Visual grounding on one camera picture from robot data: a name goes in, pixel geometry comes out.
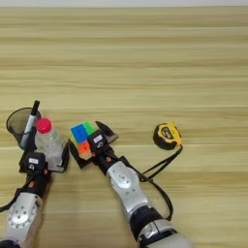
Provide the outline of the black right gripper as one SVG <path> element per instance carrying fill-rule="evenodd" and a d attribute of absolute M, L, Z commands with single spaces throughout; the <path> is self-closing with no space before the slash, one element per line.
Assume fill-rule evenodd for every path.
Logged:
<path fill-rule="evenodd" d="M 108 169 L 117 162 L 123 162 L 125 166 L 128 166 L 127 159 L 124 156 L 117 157 L 110 146 L 113 141 L 118 139 L 118 135 L 107 124 L 101 121 L 96 121 L 96 125 L 102 135 L 91 135 L 88 138 L 92 153 L 89 159 L 80 158 L 78 150 L 74 146 L 70 147 L 71 154 L 78 166 L 83 169 L 88 164 L 93 163 L 99 167 L 103 174 L 107 174 Z"/>

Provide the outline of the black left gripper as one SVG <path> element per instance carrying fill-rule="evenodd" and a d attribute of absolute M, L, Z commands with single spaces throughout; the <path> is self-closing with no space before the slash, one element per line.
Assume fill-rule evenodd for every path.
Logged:
<path fill-rule="evenodd" d="M 35 194 L 42 198 L 46 193 L 51 176 L 56 172 L 63 173 L 67 170 L 70 161 L 70 145 L 67 141 L 63 149 L 62 165 L 55 169 L 50 169 L 47 162 L 39 164 L 25 163 L 28 153 L 36 149 L 35 135 L 36 129 L 33 128 L 27 135 L 26 146 L 23 148 L 23 153 L 19 161 L 19 171 L 26 173 L 26 182 L 19 188 L 19 192 Z"/>

